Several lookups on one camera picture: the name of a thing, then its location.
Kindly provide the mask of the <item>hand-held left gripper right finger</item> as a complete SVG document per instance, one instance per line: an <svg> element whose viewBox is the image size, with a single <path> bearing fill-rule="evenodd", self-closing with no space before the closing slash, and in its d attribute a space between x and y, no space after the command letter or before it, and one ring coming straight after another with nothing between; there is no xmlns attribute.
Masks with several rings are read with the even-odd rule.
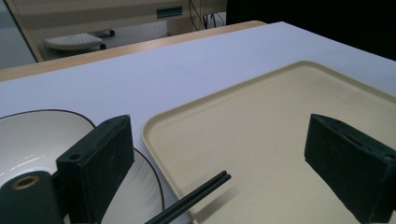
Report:
<svg viewBox="0 0 396 224"><path fill-rule="evenodd" d="M333 118L313 114L304 159L360 224L396 211L396 150Z"/></svg>

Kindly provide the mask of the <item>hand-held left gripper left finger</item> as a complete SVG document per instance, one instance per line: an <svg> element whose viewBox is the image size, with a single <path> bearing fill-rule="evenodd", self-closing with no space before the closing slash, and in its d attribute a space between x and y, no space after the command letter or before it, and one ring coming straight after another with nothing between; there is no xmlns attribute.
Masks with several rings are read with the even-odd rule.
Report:
<svg viewBox="0 0 396 224"><path fill-rule="evenodd" d="M131 119L103 121L56 160L73 223L100 224L134 163Z"/></svg>

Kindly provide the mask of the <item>white plate with dark rim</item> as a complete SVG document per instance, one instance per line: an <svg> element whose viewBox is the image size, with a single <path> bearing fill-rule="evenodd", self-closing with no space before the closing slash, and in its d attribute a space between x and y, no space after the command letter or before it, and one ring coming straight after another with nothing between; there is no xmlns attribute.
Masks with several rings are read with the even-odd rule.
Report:
<svg viewBox="0 0 396 224"><path fill-rule="evenodd" d="M0 187L24 173L54 173L55 159L94 127L88 118L64 110L28 111L0 118ZM163 208L159 177L137 150L102 224L144 224Z"/></svg>

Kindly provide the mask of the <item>beige plastic tray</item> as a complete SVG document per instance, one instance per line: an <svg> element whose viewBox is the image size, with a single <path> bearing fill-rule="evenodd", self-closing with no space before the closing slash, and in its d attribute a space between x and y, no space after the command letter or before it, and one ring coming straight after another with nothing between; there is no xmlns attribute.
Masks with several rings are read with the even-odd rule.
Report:
<svg viewBox="0 0 396 224"><path fill-rule="evenodd" d="M196 224L358 224L304 160L313 114L396 149L396 97L299 62L151 118L142 138L177 197L227 171Z"/></svg>

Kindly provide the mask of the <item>white perforated stool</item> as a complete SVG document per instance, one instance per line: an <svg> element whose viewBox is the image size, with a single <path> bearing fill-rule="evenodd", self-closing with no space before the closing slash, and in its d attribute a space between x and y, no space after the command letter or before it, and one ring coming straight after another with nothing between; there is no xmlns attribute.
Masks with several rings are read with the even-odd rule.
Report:
<svg viewBox="0 0 396 224"><path fill-rule="evenodd" d="M106 49L106 44L100 37L90 34L53 37L45 39L44 43L49 48L58 50L83 50L96 47L99 49Z"/></svg>

